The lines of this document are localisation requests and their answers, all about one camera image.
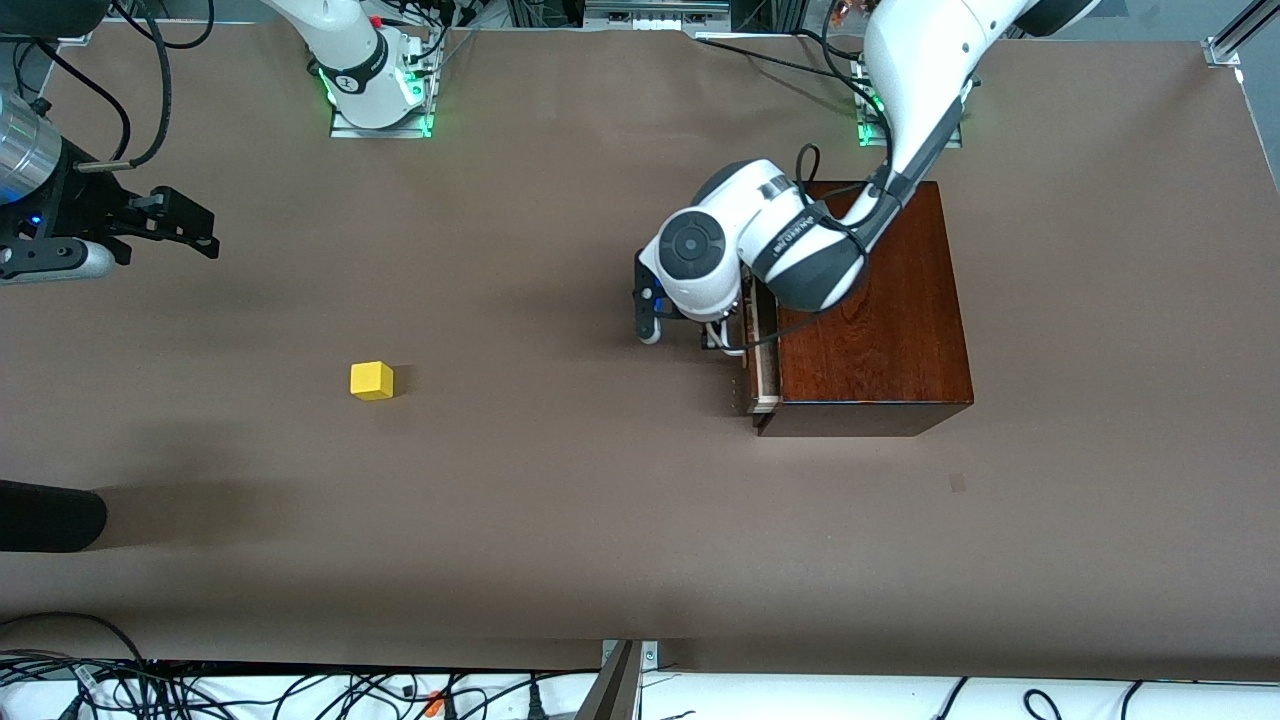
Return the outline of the grey equipment box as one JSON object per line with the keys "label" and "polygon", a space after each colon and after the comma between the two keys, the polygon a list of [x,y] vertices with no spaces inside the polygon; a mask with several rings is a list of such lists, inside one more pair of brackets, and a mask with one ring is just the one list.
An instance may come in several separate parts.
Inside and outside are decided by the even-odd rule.
{"label": "grey equipment box", "polygon": [[585,29],[730,32],[730,0],[584,0]]}

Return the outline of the yellow cube block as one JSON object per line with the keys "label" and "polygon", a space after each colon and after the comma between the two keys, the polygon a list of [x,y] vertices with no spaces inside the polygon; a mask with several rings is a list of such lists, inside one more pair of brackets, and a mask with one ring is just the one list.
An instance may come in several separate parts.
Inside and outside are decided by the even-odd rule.
{"label": "yellow cube block", "polygon": [[396,370],[383,361],[356,363],[349,366],[349,393],[362,401],[396,396]]}

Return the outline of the dark brown wooden cabinet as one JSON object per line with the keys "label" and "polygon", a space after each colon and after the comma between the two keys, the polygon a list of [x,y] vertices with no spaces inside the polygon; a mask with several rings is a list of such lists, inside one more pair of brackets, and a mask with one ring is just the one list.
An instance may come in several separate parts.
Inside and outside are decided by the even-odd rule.
{"label": "dark brown wooden cabinet", "polygon": [[881,237],[854,292],[812,324],[781,307],[781,404],[760,437],[914,437],[975,400],[940,187]]}

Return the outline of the black cylindrical object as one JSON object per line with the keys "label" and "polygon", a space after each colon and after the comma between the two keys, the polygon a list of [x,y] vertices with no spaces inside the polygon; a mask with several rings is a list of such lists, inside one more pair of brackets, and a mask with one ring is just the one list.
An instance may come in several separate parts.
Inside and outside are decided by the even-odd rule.
{"label": "black cylindrical object", "polygon": [[0,552],[76,553],[106,524],[108,506],[95,492],[0,479]]}

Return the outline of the wooden drawer with white handle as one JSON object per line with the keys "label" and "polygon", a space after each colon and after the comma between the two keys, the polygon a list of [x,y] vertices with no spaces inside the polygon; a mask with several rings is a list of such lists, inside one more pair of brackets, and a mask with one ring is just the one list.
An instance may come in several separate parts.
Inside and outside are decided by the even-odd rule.
{"label": "wooden drawer with white handle", "polygon": [[780,329],[774,296],[748,270],[741,272],[739,300],[750,302],[750,341],[746,351],[718,351],[740,361],[742,379],[735,382],[736,407],[755,424],[764,421],[781,404],[777,343],[763,340]]}

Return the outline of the grey metal post bracket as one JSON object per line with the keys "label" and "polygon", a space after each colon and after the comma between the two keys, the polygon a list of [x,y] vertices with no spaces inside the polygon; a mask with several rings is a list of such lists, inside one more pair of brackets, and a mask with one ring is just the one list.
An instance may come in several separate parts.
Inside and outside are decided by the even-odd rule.
{"label": "grey metal post bracket", "polygon": [[658,667],[658,641],[605,641],[602,669],[573,720],[640,720],[643,676]]}

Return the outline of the aluminium frame profile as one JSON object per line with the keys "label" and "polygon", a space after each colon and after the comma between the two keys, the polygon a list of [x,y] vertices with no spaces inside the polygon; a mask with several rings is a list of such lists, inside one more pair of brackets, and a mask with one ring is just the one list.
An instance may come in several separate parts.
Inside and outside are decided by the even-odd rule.
{"label": "aluminium frame profile", "polygon": [[1280,19],[1280,0],[1251,0],[1222,29],[1201,44],[1207,65],[1238,67],[1239,51],[1276,19]]}

